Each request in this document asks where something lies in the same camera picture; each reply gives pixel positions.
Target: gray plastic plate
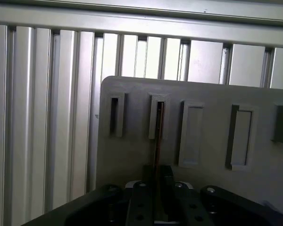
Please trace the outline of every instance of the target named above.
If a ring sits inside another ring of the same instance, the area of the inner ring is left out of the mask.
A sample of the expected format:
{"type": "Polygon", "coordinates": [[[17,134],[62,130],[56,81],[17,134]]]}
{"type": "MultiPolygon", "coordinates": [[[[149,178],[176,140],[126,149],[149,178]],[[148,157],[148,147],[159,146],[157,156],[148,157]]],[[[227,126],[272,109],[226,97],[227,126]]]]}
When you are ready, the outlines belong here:
{"type": "Polygon", "coordinates": [[[96,186],[142,179],[165,102],[160,164],[196,189],[215,185],[283,212],[282,89],[108,77],[101,87],[96,186]]]}

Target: rectangular recess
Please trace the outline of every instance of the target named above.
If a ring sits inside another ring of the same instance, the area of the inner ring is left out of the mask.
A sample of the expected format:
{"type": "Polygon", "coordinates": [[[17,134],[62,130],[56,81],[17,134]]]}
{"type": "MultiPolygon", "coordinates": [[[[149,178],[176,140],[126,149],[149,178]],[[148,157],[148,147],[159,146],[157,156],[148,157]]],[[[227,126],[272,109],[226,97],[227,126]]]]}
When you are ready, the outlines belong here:
{"type": "Polygon", "coordinates": [[[199,162],[199,148],[204,103],[185,101],[178,165],[190,168],[199,162]]]}

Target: horizontal metal beam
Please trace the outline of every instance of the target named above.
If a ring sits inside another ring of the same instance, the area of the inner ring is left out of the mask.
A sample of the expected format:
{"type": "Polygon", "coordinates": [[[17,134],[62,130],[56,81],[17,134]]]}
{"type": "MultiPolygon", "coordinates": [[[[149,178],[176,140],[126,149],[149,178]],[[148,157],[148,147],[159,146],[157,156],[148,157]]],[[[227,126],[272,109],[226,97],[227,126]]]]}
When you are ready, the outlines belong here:
{"type": "Polygon", "coordinates": [[[283,28],[279,27],[70,9],[0,5],[0,24],[283,47],[283,28]]]}
{"type": "Polygon", "coordinates": [[[283,6],[217,0],[4,0],[5,2],[283,26],[283,6]]]}

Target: metal screw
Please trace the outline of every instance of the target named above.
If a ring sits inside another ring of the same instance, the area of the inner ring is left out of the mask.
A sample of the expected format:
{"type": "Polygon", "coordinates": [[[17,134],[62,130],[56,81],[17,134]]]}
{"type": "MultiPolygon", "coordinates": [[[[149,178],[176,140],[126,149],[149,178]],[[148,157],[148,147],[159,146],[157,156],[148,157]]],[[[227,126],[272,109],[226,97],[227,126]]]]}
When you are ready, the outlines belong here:
{"type": "Polygon", "coordinates": [[[211,193],[214,193],[214,192],[215,192],[215,189],[212,188],[212,187],[208,187],[208,188],[207,188],[207,191],[208,191],[208,192],[211,192],[211,193]]]}
{"type": "Polygon", "coordinates": [[[176,183],[175,186],[176,187],[182,187],[183,185],[181,183],[176,183]]]}

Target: metal enclosure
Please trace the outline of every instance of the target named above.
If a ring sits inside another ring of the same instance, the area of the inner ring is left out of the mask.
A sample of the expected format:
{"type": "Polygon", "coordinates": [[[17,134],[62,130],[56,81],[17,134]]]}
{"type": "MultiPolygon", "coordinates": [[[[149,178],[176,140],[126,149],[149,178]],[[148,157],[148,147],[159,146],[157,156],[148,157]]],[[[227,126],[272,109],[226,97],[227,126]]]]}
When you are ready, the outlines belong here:
{"type": "Polygon", "coordinates": [[[108,76],[283,89],[282,7],[235,3],[242,14],[229,14],[209,1],[188,5],[195,11],[142,2],[126,3],[130,14],[97,1],[106,12],[0,4],[0,226],[95,187],[108,76]]]}
{"type": "Polygon", "coordinates": [[[101,92],[96,186],[148,176],[164,102],[160,164],[195,189],[214,184],[283,212],[283,144],[272,141],[283,90],[109,77],[101,92]]]}

